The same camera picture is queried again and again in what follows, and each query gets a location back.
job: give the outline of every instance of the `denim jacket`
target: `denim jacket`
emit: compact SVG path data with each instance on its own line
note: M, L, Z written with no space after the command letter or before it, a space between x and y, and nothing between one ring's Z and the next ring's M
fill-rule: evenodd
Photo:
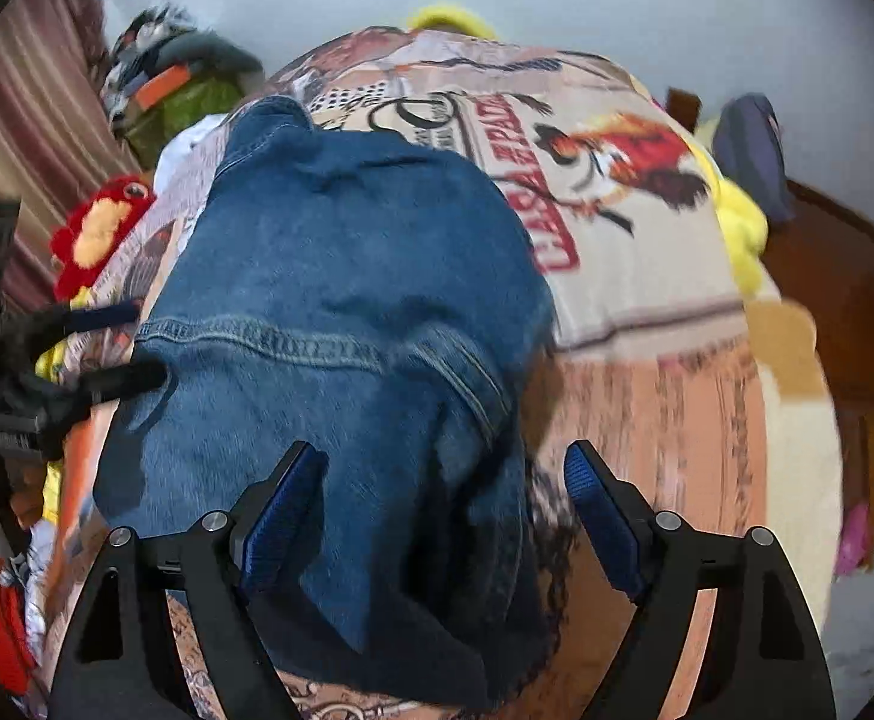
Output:
M477 167L266 98L138 331L170 376L121 404L97 505L185 530L307 440L330 458L319 493L250 603L273 663L486 709L549 647L517 399L551 317Z

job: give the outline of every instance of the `gray cloth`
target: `gray cloth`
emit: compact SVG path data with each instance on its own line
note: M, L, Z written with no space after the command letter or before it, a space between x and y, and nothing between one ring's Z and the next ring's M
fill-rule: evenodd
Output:
M720 171L750 194L770 223L794 218L777 117L764 95L743 95L724 107L711 151Z
M254 73L261 62L245 50L228 43L213 32L188 32L168 40L157 54L157 72L173 65L185 65L203 60L218 73Z

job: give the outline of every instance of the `red plush toy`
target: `red plush toy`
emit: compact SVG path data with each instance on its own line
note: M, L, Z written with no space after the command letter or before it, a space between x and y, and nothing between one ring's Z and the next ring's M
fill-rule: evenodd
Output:
M154 204L154 193L136 175L107 181L92 199L74 210L66 227L50 239L50 250L64 263L56 279L57 300L75 298L92 287L114 251Z

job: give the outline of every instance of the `pink object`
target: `pink object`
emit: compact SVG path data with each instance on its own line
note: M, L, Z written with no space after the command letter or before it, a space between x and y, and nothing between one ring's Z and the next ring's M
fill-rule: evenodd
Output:
M846 576L853 573L861 564L863 556L867 554L868 541L867 504L861 502L851 509L847 519L844 520L844 527L840 531L840 546L837 549L834 574Z

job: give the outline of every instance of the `white fabric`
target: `white fabric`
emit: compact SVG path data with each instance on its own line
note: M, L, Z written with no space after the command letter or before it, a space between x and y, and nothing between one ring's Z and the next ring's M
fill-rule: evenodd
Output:
M823 628L837 560L842 456L829 397L781 400L758 364L767 420L767 526L781 539L810 614Z
M213 113L205 116L193 127L187 127L177 133L174 139L163 147L160 159L157 160L157 170L154 172L154 194L157 197L167 191L176 169L184 162L191 149L213 132L224 119L227 119L227 114Z

